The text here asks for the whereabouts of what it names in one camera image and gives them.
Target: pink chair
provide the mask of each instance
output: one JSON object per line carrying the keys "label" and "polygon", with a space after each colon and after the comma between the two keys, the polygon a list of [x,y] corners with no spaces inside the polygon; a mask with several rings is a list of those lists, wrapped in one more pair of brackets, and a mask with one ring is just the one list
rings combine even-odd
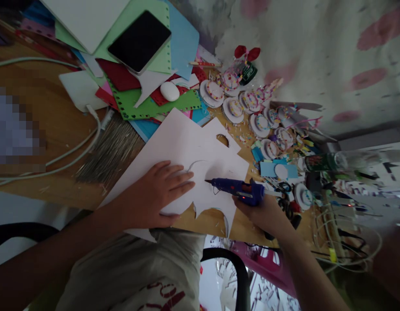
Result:
{"label": "pink chair", "polygon": [[231,251],[243,260],[246,267],[253,270],[288,295],[294,298],[297,297],[291,274],[280,252],[275,253],[272,250],[268,250],[268,256],[262,257],[260,254],[251,254],[250,247],[238,241],[233,243]]}

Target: black tablet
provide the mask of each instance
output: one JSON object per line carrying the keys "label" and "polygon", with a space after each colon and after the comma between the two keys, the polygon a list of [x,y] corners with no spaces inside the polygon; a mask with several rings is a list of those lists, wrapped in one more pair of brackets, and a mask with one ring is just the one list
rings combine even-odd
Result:
{"label": "black tablet", "polygon": [[109,47],[109,53],[141,75],[171,39],[171,31],[149,11],[144,11]]}

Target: white t-shirt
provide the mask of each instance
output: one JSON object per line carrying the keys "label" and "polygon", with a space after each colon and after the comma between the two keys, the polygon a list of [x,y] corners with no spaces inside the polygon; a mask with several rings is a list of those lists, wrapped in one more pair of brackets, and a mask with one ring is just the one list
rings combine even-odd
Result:
{"label": "white t-shirt", "polygon": [[157,243],[124,234],[76,262],[56,311],[199,310],[205,235],[151,233]]}

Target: hot glue gun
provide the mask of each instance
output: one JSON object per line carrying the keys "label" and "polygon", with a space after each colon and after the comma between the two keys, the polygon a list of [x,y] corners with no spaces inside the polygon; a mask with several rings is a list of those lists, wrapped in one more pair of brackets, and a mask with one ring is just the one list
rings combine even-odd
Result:
{"label": "hot glue gun", "polygon": [[265,197],[265,187],[261,184],[246,184],[244,181],[228,178],[214,178],[206,182],[220,191],[237,196],[240,201],[249,206],[258,206]]}

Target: bottle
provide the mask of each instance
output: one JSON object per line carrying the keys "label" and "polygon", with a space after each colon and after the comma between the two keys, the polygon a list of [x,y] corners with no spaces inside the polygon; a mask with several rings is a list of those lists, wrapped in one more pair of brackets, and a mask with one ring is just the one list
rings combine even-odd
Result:
{"label": "bottle", "polygon": [[308,155],[296,159],[300,171],[354,171],[384,162],[400,162],[400,150],[384,152],[353,150]]}

